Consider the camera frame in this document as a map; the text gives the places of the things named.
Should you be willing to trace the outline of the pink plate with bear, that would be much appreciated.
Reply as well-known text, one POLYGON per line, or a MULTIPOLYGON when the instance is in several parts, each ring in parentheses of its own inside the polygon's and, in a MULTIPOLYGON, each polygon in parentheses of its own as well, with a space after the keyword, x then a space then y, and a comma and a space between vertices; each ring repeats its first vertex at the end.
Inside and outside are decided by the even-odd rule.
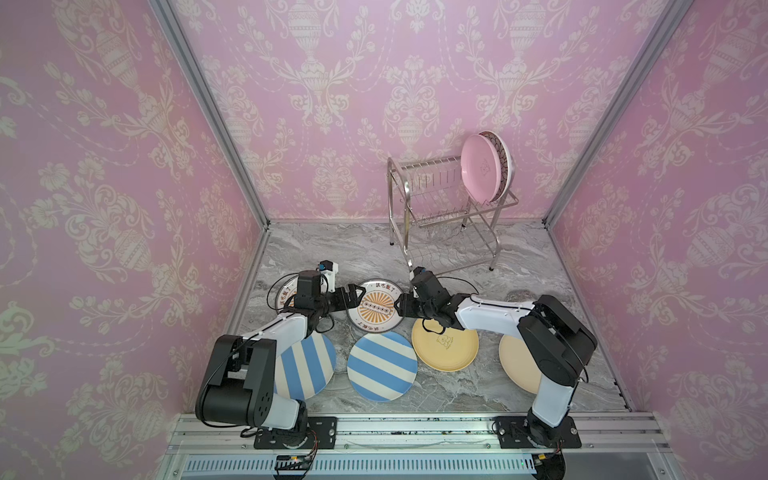
POLYGON ((461 155, 461 177, 465 189, 477 203, 490 203, 501 184, 502 170, 497 149, 483 135, 466 139, 461 155))

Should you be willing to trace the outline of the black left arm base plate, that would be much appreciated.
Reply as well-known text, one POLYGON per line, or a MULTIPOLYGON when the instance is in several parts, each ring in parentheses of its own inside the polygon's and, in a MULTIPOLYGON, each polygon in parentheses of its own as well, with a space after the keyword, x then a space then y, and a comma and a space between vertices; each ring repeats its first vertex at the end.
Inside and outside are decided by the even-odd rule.
POLYGON ((303 432, 260 429, 254 437, 253 447, 256 450, 333 450, 336 445, 337 433, 337 417, 309 417, 303 432))

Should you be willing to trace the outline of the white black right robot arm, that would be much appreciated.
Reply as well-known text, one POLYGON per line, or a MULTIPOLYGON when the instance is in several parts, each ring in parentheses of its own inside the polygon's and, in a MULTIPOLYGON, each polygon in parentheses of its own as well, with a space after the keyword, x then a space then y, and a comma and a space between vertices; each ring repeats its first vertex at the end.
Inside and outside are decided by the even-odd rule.
POLYGON ((589 381, 587 366, 598 341, 560 300, 542 295, 532 302, 503 302, 451 293, 433 272, 418 267, 411 290, 394 306, 399 315, 435 320, 444 331, 488 331, 523 341, 542 375, 523 431, 538 447, 566 441, 572 400, 578 385, 589 381))

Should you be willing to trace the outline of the white floral plate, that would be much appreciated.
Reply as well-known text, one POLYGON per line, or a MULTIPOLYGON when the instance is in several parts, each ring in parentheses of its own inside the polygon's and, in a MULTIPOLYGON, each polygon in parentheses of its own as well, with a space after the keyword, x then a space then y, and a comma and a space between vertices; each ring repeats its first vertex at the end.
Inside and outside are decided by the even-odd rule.
POLYGON ((497 151, 500 167, 501 179, 498 188, 490 203, 499 201, 509 190, 515 174, 515 164, 512 155, 504 140, 495 132, 490 130, 481 131, 480 135, 488 139, 497 151))

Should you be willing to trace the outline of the silver metal dish rack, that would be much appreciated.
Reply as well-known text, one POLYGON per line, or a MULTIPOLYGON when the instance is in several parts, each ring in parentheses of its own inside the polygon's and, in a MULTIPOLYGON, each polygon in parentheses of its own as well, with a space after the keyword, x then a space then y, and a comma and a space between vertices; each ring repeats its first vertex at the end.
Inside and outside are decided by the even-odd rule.
POLYGON ((388 158, 386 176, 390 244, 399 248, 408 270, 425 267, 440 275, 481 265, 496 268, 501 214, 519 203, 512 192, 489 204, 475 201, 463 184, 457 156, 414 162, 388 158))

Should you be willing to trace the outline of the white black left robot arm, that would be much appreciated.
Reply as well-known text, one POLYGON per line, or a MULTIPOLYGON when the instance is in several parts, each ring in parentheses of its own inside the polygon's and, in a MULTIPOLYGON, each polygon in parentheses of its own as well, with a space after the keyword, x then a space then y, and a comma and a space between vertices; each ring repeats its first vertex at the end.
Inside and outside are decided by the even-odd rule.
POLYGON ((276 362, 283 352, 309 338, 332 312, 359 306, 361 285, 337 287, 327 273, 305 270, 297 290, 265 328, 246 336, 226 334, 214 343, 194 407, 212 428, 265 428, 304 435, 306 404, 274 392, 276 362))

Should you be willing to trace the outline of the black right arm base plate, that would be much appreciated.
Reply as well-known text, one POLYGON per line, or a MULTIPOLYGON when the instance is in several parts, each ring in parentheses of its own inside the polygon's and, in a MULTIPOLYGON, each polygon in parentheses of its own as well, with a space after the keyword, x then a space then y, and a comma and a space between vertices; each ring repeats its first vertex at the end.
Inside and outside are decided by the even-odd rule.
POLYGON ((528 415, 498 416, 491 424, 502 449, 579 449, 582 441, 574 419, 566 416, 550 427, 528 415))

